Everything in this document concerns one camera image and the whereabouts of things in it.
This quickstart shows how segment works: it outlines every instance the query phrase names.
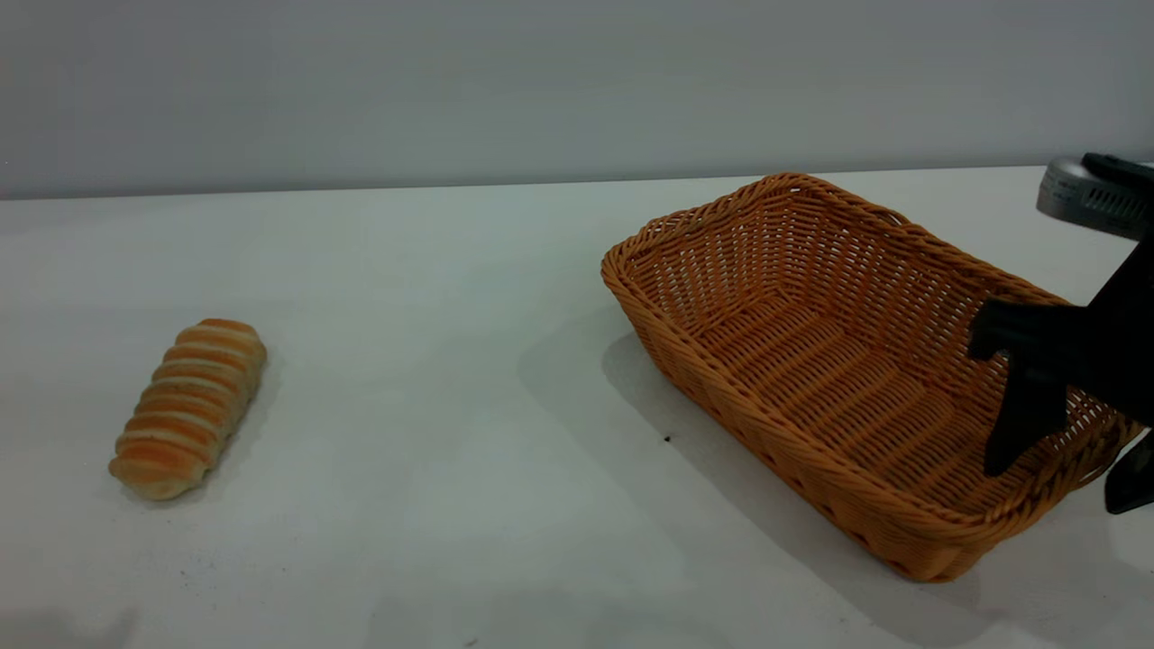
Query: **bread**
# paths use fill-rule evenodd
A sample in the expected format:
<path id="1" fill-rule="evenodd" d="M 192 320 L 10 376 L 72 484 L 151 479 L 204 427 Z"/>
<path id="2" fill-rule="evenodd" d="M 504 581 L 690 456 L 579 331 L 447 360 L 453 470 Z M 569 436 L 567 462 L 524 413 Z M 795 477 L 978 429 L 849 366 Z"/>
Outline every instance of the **bread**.
<path id="1" fill-rule="evenodd" d="M 209 319 L 181 331 L 117 439 L 108 472 L 149 500 L 200 485 L 256 394 L 265 357 L 242 322 Z"/>

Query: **rectangular basket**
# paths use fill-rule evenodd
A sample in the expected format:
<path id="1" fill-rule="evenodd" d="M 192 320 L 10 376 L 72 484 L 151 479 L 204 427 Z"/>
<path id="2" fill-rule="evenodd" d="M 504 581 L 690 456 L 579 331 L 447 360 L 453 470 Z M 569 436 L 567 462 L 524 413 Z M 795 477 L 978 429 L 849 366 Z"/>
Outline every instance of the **rectangular basket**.
<path id="1" fill-rule="evenodd" d="M 1063 300 L 816 178 L 655 219 L 601 275 L 674 385 L 914 580 L 958 577 L 1140 432 L 1071 389 L 1067 430 L 986 477 L 1006 367 L 966 356 L 969 322 Z"/>

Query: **gray wall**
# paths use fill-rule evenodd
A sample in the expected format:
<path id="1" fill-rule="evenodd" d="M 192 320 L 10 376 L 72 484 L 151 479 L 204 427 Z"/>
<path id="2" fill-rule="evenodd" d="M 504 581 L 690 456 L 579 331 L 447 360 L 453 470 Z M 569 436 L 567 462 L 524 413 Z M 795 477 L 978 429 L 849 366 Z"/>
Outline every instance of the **gray wall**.
<path id="1" fill-rule="evenodd" d="M 0 192 L 1154 157 L 1149 0 L 0 0 Z"/>

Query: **basket bottom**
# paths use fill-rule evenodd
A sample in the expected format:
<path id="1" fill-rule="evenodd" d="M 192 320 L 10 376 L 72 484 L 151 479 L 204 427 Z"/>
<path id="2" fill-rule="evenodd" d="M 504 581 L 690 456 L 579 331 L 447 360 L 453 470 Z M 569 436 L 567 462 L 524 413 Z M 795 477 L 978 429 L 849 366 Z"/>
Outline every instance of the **basket bottom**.
<path id="1" fill-rule="evenodd" d="M 992 418 L 936 387 L 932 368 L 911 367 L 854 336 L 835 318 L 785 298 L 765 299 L 697 334 L 705 349 L 803 434 L 870 473 L 942 507 L 984 514 L 1004 506 L 1028 473 L 998 479 L 982 472 Z M 772 440 L 743 439 L 692 376 L 670 376 L 805 500 L 896 570 L 921 581 L 950 581 L 988 547 L 944 545 L 891 529 L 846 494 L 774 456 Z"/>

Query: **woven basket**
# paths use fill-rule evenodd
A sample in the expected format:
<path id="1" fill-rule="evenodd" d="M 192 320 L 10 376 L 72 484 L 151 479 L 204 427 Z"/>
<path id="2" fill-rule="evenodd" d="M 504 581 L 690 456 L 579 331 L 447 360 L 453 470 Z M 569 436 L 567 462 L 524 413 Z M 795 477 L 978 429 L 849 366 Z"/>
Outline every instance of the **woven basket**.
<path id="1" fill-rule="evenodd" d="M 1071 389 L 1069 428 L 986 477 L 1006 366 L 966 356 L 969 321 L 1063 300 L 816 178 L 653 221 L 601 274 L 670 381 L 914 580 L 958 577 L 1141 430 Z"/>

